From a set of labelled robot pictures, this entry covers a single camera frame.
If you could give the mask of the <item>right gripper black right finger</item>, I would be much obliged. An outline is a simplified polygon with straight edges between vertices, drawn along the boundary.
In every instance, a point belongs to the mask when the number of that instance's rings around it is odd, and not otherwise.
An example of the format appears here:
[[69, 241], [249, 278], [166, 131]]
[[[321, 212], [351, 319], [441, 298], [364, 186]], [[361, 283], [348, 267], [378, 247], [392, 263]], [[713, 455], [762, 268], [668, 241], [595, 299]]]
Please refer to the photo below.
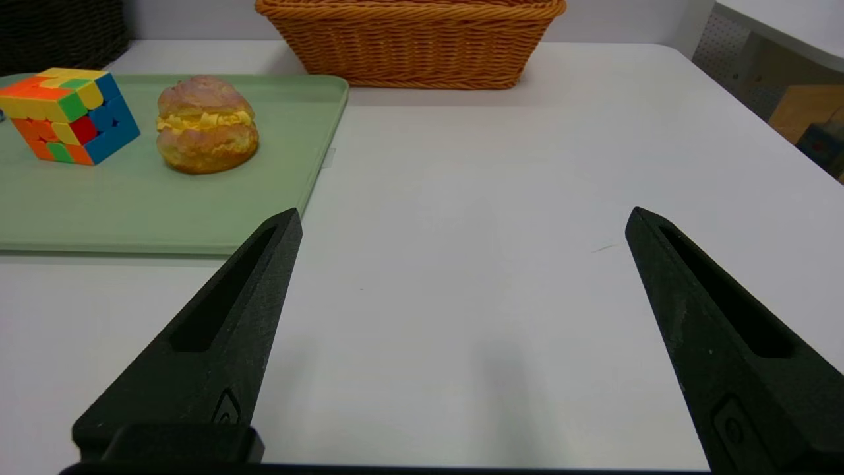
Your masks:
[[842, 373], [660, 214], [625, 237], [711, 471], [841, 474]]

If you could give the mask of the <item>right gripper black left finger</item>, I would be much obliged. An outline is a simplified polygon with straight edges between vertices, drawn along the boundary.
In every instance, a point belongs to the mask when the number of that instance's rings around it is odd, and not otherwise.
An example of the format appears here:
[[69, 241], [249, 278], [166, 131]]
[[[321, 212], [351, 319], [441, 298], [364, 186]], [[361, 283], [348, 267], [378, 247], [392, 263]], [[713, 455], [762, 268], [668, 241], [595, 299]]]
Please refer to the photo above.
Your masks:
[[251, 427], [302, 240], [266, 219], [76, 419], [82, 463], [260, 462]]

